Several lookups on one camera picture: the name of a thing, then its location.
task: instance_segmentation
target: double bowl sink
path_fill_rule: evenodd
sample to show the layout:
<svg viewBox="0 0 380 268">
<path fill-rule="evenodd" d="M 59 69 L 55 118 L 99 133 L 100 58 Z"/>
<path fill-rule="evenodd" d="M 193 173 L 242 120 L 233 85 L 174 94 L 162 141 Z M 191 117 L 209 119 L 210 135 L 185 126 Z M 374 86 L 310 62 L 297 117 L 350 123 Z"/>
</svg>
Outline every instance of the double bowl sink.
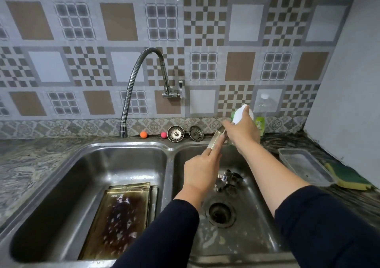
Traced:
<svg viewBox="0 0 380 268">
<path fill-rule="evenodd" d="M 104 190 L 158 185 L 157 217 L 181 190 L 184 163 L 208 142 L 135 139 L 80 148 L 7 221 L 0 234 L 0 267 L 112 266 L 114 260 L 77 260 Z M 228 169 L 243 181 L 207 195 L 188 266 L 295 263 L 244 158 L 230 145 L 221 153 L 220 174 Z"/>
</svg>

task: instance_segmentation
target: white square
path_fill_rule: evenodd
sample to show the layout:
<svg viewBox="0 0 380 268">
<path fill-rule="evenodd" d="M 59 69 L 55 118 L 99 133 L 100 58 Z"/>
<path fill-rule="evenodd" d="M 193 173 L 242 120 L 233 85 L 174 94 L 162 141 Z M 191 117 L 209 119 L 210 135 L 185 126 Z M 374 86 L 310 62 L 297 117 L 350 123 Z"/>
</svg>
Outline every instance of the white square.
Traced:
<svg viewBox="0 0 380 268">
<path fill-rule="evenodd" d="M 229 41 L 257 41 L 264 5 L 232 5 Z"/>
<path fill-rule="evenodd" d="M 215 93 L 215 89 L 190 90 L 190 114 L 213 114 Z"/>
<path fill-rule="evenodd" d="M 333 41 L 346 8 L 347 6 L 317 6 L 306 41 Z"/>
<path fill-rule="evenodd" d="M 112 63 L 115 69 L 116 81 L 128 82 L 139 52 L 111 52 Z M 145 82 L 142 68 L 137 73 L 135 82 Z"/>
<path fill-rule="evenodd" d="M 70 82 L 60 52 L 28 53 L 41 82 Z"/>
<path fill-rule="evenodd" d="M 257 90 L 255 106 L 254 106 L 254 113 L 259 112 L 258 105 L 260 103 L 261 94 L 268 94 L 269 95 L 269 98 L 265 100 L 266 105 L 268 105 L 266 111 L 268 113 L 277 112 L 278 104 L 280 103 L 280 98 L 281 98 L 281 94 L 282 94 L 282 89 Z"/>
</svg>

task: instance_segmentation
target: person's right hand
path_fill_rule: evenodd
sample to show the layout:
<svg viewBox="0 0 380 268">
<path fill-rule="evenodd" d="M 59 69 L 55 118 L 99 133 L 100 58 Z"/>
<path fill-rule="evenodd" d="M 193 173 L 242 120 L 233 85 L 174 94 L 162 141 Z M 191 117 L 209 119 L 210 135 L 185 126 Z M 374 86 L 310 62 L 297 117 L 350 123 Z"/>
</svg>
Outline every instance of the person's right hand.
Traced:
<svg viewBox="0 0 380 268">
<path fill-rule="evenodd" d="M 247 105 L 244 108 L 242 119 L 236 125 L 228 120 L 222 122 L 228 137 L 239 151 L 241 151 L 244 145 L 249 141 L 260 143 L 260 131 L 252 121 L 248 111 L 249 106 Z"/>
</svg>

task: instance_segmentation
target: navy shirt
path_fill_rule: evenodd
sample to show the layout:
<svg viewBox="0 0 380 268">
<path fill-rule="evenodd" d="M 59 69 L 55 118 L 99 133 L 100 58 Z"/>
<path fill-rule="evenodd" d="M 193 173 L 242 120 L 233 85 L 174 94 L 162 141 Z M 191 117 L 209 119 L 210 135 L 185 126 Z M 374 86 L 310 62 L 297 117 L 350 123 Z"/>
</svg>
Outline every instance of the navy shirt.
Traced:
<svg viewBox="0 0 380 268">
<path fill-rule="evenodd" d="M 301 268 L 380 267 L 378 232 L 315 186 L 292 193 L 274 220 Z M 186 267 L 198 224 L 190 203 L 173 200 L 113 267 Z"/>
</svg>

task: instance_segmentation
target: granite countertop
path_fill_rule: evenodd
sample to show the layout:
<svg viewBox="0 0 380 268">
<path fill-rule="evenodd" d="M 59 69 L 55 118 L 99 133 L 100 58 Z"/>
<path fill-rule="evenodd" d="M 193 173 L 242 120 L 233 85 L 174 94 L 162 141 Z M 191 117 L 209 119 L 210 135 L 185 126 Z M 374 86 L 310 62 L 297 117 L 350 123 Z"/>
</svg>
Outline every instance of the granite countertop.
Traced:
<svg viewBox="0 0 380 268">
<path fill-rule="evenodd" d="M 116 137 L 62 139 L 14 139 L 0 141 L 0 226 L 80 146 L 120 141 Z M 322 164 L 336 161 L 300 132 L 266 134 L 262 145 L 278 154 L 278 148 L 303 148 Z M 380 231 L 380 191 L 348 190 L 332 185 L 325 191 L 338 197 L 352 211 Z"/>
</svg>

